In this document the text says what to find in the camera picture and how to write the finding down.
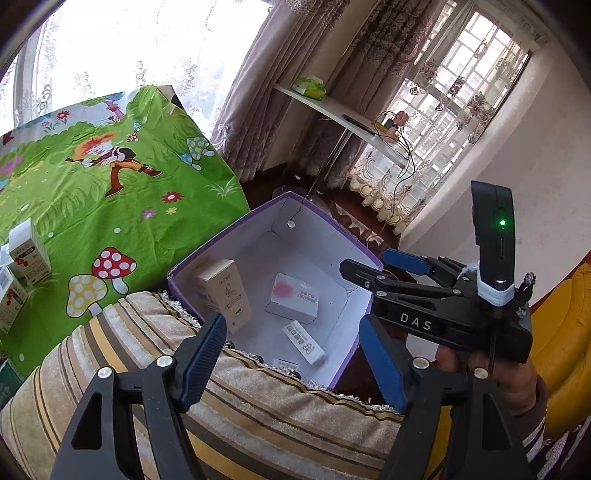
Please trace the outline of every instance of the screw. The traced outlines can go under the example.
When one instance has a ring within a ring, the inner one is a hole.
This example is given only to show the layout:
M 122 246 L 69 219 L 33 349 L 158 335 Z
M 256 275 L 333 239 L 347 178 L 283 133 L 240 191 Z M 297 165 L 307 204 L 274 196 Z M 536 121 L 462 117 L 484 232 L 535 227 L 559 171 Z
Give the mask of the screw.
M 484 380 L 485 378 L 488 378 L 488 372 L 484 368 L 478 367 L 474 370 L 474 376 Z
M 111 376 L 111 373 L 113 373 L 112 368 L 110 367 L 103 367 L 99 370 L 99 378 L 109 378 Z
M 425 370 L 429 367 L 429 360 L 423 358 L 422 356 L 418 356 L 413 360 L 413 367 L 420 370 Z
M 167 367 L 172 364 L 173 358 L 170 355 L 163 355 L 156 360 L 156 365 L 159 367 Z

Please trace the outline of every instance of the window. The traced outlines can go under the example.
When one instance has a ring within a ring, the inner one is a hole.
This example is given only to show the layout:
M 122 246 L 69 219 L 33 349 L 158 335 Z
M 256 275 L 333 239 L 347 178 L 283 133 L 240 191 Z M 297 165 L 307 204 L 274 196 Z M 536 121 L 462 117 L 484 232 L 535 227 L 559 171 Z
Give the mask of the window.
M 67 0 L 0 81 L 2 133 L 155 84 L 173 85 L 209 136 L 269 8 L 267 0 Z
M 482 135 L 525 65 L 528 50 L 500 21 L 448 0 L 389 110 L 406 111 L 406 167 L 367 147 L 350 187 L 402 231 Z

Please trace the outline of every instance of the white carton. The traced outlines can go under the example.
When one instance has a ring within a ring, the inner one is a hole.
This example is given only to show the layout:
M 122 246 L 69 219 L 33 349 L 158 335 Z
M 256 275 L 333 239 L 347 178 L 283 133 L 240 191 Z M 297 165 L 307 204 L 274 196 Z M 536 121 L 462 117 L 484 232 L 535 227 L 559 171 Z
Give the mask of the white carton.
M 271 300 L 265 311 L 301 323 L 312 323 L 318 316 L 318 292 L 300 280 L 276 273 Z
M 283 329 L 283 332 L 310 365 L 315 365 L 324 359 L 324 350 L 322 350 L 320 345 L 304 330 L 297 320 L 287 325 Z
M 51 273 L 47 250 L 30 217 L 10 230 L 8 245 L 11 258 L 22 270 L 30 285 Z
M 10 256 L 10 248 L 8 244 L 4 244 L 0 248 L 0 266 L 2 265 L 6 265 L 16 278 L 23 278 L 24 275 L 22 274 L 22 270 L 16 265 Z
M 8 333 L 27 299 L 27 291 L 6 265 L 0 267 L 0 331 Z
M 244 286 L 234 260 L 213 260 L 194 272 L 197 294 L 206 310 L 226 317 L 230 332 L 236 333 L 251 318 Z

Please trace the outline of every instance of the human hand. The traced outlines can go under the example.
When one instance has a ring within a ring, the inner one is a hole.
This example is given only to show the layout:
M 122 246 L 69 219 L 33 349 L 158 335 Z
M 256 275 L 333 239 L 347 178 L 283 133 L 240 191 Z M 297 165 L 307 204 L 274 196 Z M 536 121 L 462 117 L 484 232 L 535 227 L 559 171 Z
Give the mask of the human hand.
M 439 368 L 444 372 L 463 372 L 466 364 L 462 364 L 457 354 L 449 347 L 440 345 L 435 354 L 435 360 Z M 476 368 L 488 368 L 489 357 L 485 352 L 473 352 L 468 359 L 468 368 L 473 372 Z M 535 386 L 538 374 L 531 358 L 524 364 L 504 360 L 498 356 L 495 358 L 495 366 L 492 371 L 492 379 L 499 385 L 499 389 L 505 401 L 509 405 L 509 412 L 516 416 L 529 411 L 535 405 L 537 399 Z

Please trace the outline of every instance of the striped cushion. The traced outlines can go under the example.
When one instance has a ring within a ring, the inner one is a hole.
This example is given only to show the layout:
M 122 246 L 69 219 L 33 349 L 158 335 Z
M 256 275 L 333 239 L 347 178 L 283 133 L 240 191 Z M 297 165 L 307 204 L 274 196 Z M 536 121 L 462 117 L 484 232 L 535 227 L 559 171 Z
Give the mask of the striped cushion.
M 134 293 L 56 346 L 0 413 L 0 434 L 32 479 L 47 480 L 82 392 L 99 367 L 147 366 L 193 335 L 160 296 Z M 158 479 L 141 406 L 133 407 L 146 478 Z M 400 418 L 221 354 L 203 399 L 184 416 L 209 479 L 377 478 Z

